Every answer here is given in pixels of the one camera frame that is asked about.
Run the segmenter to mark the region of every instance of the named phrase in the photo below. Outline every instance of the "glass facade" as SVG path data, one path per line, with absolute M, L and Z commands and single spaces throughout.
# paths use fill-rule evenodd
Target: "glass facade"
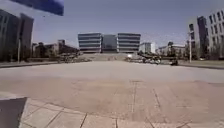
M 137 52 L 140 44 L 140 34 L 118 33 L 118 51 L 124 53 Z
M 79 34 L 79 49 L 84 53 L 134 53 L 139 49 L 140 34 L 118 33 L 103 35 L 101 33 Z
M 100 53 L 101 52 L 101 33 L 79 34 L 79 49 L 85 53 Z

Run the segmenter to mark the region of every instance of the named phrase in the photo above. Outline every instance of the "window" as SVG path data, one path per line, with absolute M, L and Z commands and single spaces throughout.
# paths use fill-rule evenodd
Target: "window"
M 7 22 L 7 17 L 5 17 L 5 21 L 4 21 L 4 23 L 6 23 Z
M 210 19 L 210 23 L 212 24 L 213 23 L 212 16 L 209 16 L 209 19 Z
M 217 40 L 216 41 L 217 41 L 217 44 L 219 44 L 219 37 L 218 36 L 217 36 Z
M 215 37 L 212 37 L 212 42 L 213 42 L 214 45 L 216 44 Z
M 192 40 L 195 39 L 195 37 L 194 37 L 194 32 L 191 33 L 191 39 L 192 39 Z
M 3 18 L 3 16 L 0 15 L 0 23 L 2 22 L 2 18 Z
M 214 22 L 216 22 L 216 17 L 215 17 L 215 14 L 213 14 L 213 18 L 214 18 Z
M 221 15 L 220 15 L 220 12 L 218 12 L 217 15 L 218 15 L 218 19 L 219 19 L 219 21 L 221 21 Z
M 220 30 L 220 32 L 222 32 L 222 25 L 221 24 L 219 24 L 219 30 Z
M 224 20 L 224 13 L 223 13 L 223 11 L 221 11 L 221 13 L 222 13 L 222 18 L 223 18 L 223 20 Z
M 2 34 L 5 34 L 5 28 L 2 28 Z
M 217 25 L 215 25 L 214 28 L 215 28 L 215 34 L 217 34 L 218 33 Z
M 190 31 L 194 31 L 194 25 L 193 24 L 190 24 L 189 28 L 190 28 Z
M 224 35 L 221 35 L 221 43 L 224 43 Z
M 212 34 L 214 34 L 214 30 L 213 30 L 213 27 L 211 26 L 211 30 L 212 30 Z

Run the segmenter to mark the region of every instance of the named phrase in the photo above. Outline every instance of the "pavement crack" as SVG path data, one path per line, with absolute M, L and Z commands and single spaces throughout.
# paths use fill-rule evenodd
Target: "pavement crack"
M 157 95 L 155 89 L 153 89 L 153 93 L 154 93 L 154 95 L 155 95 L 155 97 L 156 97 L 156 102 L 157 102 L 157 104 L 158 104 L 158 108 L 159 108 L 160 112 L 162 112 L 162 106 L 161 106 L 161 103 L 160 103 L 160 101 L 159 101 L 159 97 L 158 97 L 158 95 Z M 167 121 L 166 121 L 166 117 L 165 117 L 164 115 L 162 115 L 162 116 L 163 116 L 163 121 L 164 121 L 165 123 L 167 123 Z
M 84 117 L 84 119 L 83 119 L 83 121 L 82 121 L 82 123 L 81 123 L 80 128 L 82 128 L 82 126 L 83 126 L 83 124 L 84 124 L 84 122 L 85 122 L 85 120 L 86 120 L 86 117 L 87 117 L 87 113 L 86 113 L 86 115 L 85 115 L 85 117 Z
M 137 90 L 137 85 L 134 82 L 134 95 L 133 95 L 133 103 L 132 103 L 132 118 L 133 118 L 133 113 L 135 111 L 135 100 L 136 100 L 136 90 Z
M 115 128 L 118 128 L 118 124 L 117 124 L 117 118 L 116 118 L 116 120 L 115 120 L 115 121 L 116 121 L 116 122 L 115 122 L 115 123 L 116 123 L 116 126 L 115 126 Z
M 159 107 L 159 109 L 161 109 L 161 104 L 160 104 L 160 102 L 159 102 L 159 98 L 158 98 L 158 95 L 157 95 L 155 89 L 153 89 L 153 92 L 154 92 L 154 95 L 155 95 L 155 97 L 156 97 L 156 102 L 157 102 L 157 104 L 158 104 L 158 107 Z
M 47 128 L 59 116 L 60 113 L 62 113 L 62 111 L 58 112 L 58 114 L 46 125 L 45 128 Z

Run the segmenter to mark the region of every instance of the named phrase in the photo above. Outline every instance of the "office building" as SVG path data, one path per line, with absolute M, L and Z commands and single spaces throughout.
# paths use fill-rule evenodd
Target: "office building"
M 147 53 L 155 53 L 155 43 L 143 42 L 139 45 L 139 51 Z
M 21 59 L 27 59 L 31 56 L 33 21 L 31 17 L 25 14 L 20 15 L 19 39 L 21 43 Z
M 25 14 L 17 17 L 0 10 L 0 61 L 17 60 L 19 41 L 21 59 L 30 57 L 33 21 Z
M 83 53 L 101 53 L 102 34 L 78 34 L 79 49 Z
M 201 16 L 188 24 L 188 34 L 192 46 L 192 58 L 205 58 L 208 55 L 208 30 L 206 18 Z
M 208 17 L 209 51 L 211 59 L 224 58 L 224 11 L 211 13 Z
M 0 61 L 17 57 L 19 18 L 0 10 Z
M 117 50 L 122 53 L 138 52 L 141 35 L 134 33 L 117 34 Z
M 87 33 L 78 34 L 79 49 L 83 53 L 134 53 L 138 52 L 140 34 L 118 33 L 117 35 Z
M 103 35 L 101 51 L 102 53 L 116 53 L 117 52 L 116 35 Z

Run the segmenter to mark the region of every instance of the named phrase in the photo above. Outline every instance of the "lamp post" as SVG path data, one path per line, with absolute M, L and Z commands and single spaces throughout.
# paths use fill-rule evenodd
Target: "lamp post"
M 189 62 L 191 63 L 191 60 L 192 60 L 192 46 L 191 46 L 191 34 L 188 33 L 189 35 Z
M 18 44 L 18 58 L 17 61 L 18 63 L 20 63 L 20 52 L 21 52 L 21 40 L 19 39 L 19 44 Z

